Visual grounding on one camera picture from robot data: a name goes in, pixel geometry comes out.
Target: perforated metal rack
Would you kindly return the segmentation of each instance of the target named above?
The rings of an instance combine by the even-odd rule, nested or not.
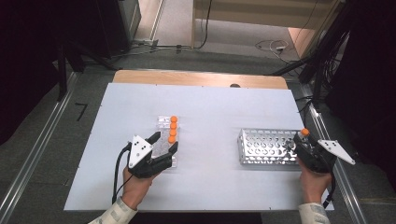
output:
[[[242,129],[238,136],[239,161],[243,165],[297,167],[297,155],[287,150],[297,130]]]

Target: gray carpet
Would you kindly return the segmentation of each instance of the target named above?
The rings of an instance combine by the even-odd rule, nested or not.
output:
[[[277,59],[194,51],[182,51],[176,54],[174,50],[124,56],[112,62],[124,69],[166,69],[251,75],[269,74],[284,66],[284,63]],[[101,214],[101,212],[63,211],[106,85],[112,81],[115,73],[106,70],[101,65],[89,64],[84,74],[79,75],[75,92],[9,223],[84,223]],[[288,84],[296,97],[301,96],[298,83],[289,82]],[[2,195],[19,171],[39,132],[44,127],[56,97],[57,88],[54,88],[12,138],[0,146],[0,193]],[[75,103],[88,105],[79,121],[77,119],[82,108]],[[333,117],[326,109],[323,116],[328,124],[330,136],[350,147],[348,139],[351,134],[342,121]],[[311,120],[308,120],[307,126],[313,128]],[[375,166],[359,163],[355,166],[345,165],[345,167],[359,199],[395,198],[395,192],[384,173]],[[334,198],[335,211],[328,213],[331,222],[352,223],[339,189],[336,190]],[[396,208],[395,203],[363,203],[362,208],[369,223],[396,223],[396,218],[392,214]],[[262,213],[262,222],[265,224],[299,223],[300,219],[297,211],[266,212]]]

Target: table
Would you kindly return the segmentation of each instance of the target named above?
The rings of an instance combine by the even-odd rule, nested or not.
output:
[[[227,88],[231,84],[242,88]],[[107,87],[64,210],[107,209],[120,150],[133,134],[146,137],[154,133],[155,118],[162,112],[179,116],[177,168],[154,180],[140,211],[295,210],[303,201],[300,173],[242,166],[236,144],[241,128],[302,127],[286,88],[282,77],[117,72]],[[246,110],[240,104],[255,109]]]

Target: black cable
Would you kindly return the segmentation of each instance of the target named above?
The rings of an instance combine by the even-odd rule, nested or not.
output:
[[[324,68],[322,70],[322,75],[324,76],[324,79],[322,81],[322,86],[326,91],[329,91],[332,88],[331,81],[332,78],[334,77],[334,70],[337,66],[335,62],[336,61],[340,62],[335,58],[339,52],[339,49],[345,43],[348,37],[349,37],[349,31],[345,31],[341,35],[341,38],[335,43],[334,47],[330,51],[329,57],[324,62]]]
[[[204,33],[204,27],[203,27],[203,22],[204,22],[204,0],[201,0],[201,22],[200,22],[200,28],[201,28],[201,33],[200,33],[200,40],[201,44],[202,42],[202,34]]]
[[[329,203],[332,201],[332,195],[334,194],[335,191],[335,176],[334,176],[334,172],[332,171],[332,167],[330,167],[329,163],[326,162],[326,160],[323,158],[321,154],[319,154],[319,157],[324,162],[324,164],[326,165],[327,169],[330,172],[330,175],[332,176],[332,188],[329,192],[329,195],[327,195],[326,200],[323,202],[323,207],[326,208],[327,205],[329,205]]]
[[[318,4],[318,0],[315,2],[315,5],[314,5],[314,7],[311,10],[311,14],[309,14],[308,21],[306,21],[306,23],[303,26],[303,28],[301,28],[300,31],[298,32],[297,37],[296,37],[296,42],[297,42],[297,39],[298,39],[298,37],[300,35],[300,32],[305,28],[305,26],[309,23],[309,21],[311,21],[312,14],[314,14],[314,11],[315,11],[315,8],[317,7],[317,4]]]
[[[207,25],[209,24],[210,8],[212,8],[212,0],[210,0],[210,2],[209,2],[209,8],[208,8],[208,10],[207,10],[204,43],[202,43],[200,47],[195,48],[195,49],[201,49],[201,48],[205,45],[205,43],[206,43],[206,40],[207,40]]]
[[[329,16],[330,16],[330,15],[331,15],[331,13],[327,14],[327,16],[326,16],[326,18],[324,19],[324,21],[326,21],[327,19],[329,19]],[[321,37],[321,35],[323,34],[323,32],[324,32],[324,30],[322,30],[322,32],[321,32],[320,35],[318,36],[317,47],[319,46],[320,37]]]
[[[303,125],[304,125],[304,127],[306,127],[306,115],[309,112],[309,106],[311,106],[311,104],[314,103],[314,96],[313,95],[305,96],[305,97],[295,99],[294,101],[297,102],[297,101],[301,101],[301,100],[308,100],[305,103],[304,107],[298,111],[298,113],[304,112],[303,113]],[[317,101],[317,103],[323,103],[323,102],[324,102],[324,98],[319,98]]]
[[[120,190],[117,190],[117,181],[118,181],[118,179],[119,179],[120,160],[121,160],[121,158],[122,158],[122,155],[123,155],[126,151],[131,151],[131,147],[132,147],[132,143],[129,142],[128,145],[127,145],[125,148],[122,149],[122,151],[121,151],[120,154],[119,154],[119,157],[117,158],[116,170],[115,170],[115,174],[114,174],[113,197],[112,197],[112,199],[111,199],[111,202],[112,202],[112,203],[114,203],[114,202],[117,200],[117,194],[118,194],[118,192],[120,191]]]
[[[123,182],[123,184],[122,184],[122,185],[119,187],[119,189],[117,190],[116,195],[119,194],[119,192],[120,192],[120,190],[122,189],[122,187],[124,187],[124,185],[125,185],[126,183],[128,183],[128,181],[132,178],[132,176],[133,176],[133,175],[129,176],[129,178],[128,178],[127,180],[125,180],[125,182]]]
[[[152,46],[154,48],[169,48],[169,49],[174,49],[174,48],[180,48],[180,49],[192,49],[192,47],[190,46],[186,46],[186,45],[156,45],[156,46]]]
[[[142,46],[144,46],[144,47],[149,47],[149,45],[141,44],[141,45],[139,45],[139,46],[137,46],[137,47],[130,48],[129,51],[131,51],[131,50],[133,50],[133,49],[139,49],[139,48],[141,48]],[[127,56],[127,55],[128,55],[128,54],[115,55],[115,56],[112,56],[112,59],[110,59],[110,60],[106,60],[106,59],[104,59],[104,60],[105,60],[107,63],[113,64],[113,65],[114,65],[114,63],[117,63],[123,56]],[[84,61],[84,63],[87,64],[87,65],[97,65],[97,64],[99,64],[99,63],[97,63],[95,60],[87,60],[87,61]]]

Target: wrist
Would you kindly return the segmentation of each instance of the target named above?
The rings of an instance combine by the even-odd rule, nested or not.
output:
[[[321,195],[304,194],[304,203],[321,203]]]
[[[134,199],[134,196],[130,196],[128,194],[123,194],[121,196],[122,201],[132,210],[137,211],[137,206],[139,202]]]

